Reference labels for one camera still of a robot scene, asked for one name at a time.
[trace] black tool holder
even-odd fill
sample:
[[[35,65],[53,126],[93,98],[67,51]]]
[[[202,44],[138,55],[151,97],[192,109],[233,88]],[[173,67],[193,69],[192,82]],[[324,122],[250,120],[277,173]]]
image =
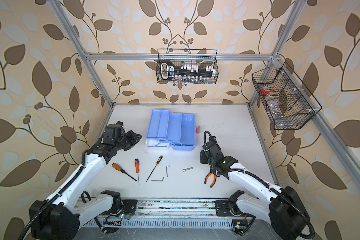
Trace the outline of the black tool holder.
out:
[[[291,67],[268,67],[252,74],[252,82],[263,102],[274,129],[301,129],[322,106],[301,81],[297,86],[289,77]]]
[[[217,50],[186,50],[157,50],[157,82],[216,84],[219,75]]]

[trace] screwdriver with orange handle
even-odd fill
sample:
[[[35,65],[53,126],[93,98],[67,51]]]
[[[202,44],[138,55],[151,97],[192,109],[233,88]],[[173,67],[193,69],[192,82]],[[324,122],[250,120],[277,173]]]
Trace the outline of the screwdriver with orange handle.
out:
[[[120,172],[122,172],[122,173],[124,173],[124,174],[126,174],[126,175],[128,175],[128,176],[130,176],[130,178],[132,178],[133,180],[135,180],[135,181],[137,182],[136,179],[134,179],[131,175],[129,175],[128,173],[126,173],[125,170],[122,169],[118,164],[114,163],[114,164],[112,164],[112,166],[113,166],[114,169],[116,169],[116,170],[118,170],[118,171],[120,171]]]
[[[140,186],[140,179],[139,179],[139,172],[140,172],[140,170],[139,170],[139,160],[136,158],[135,159],[135,167],[136,167],[136,173],[137,173],[137,180],[138,180],[138,183],[139,183],[139,186]]]

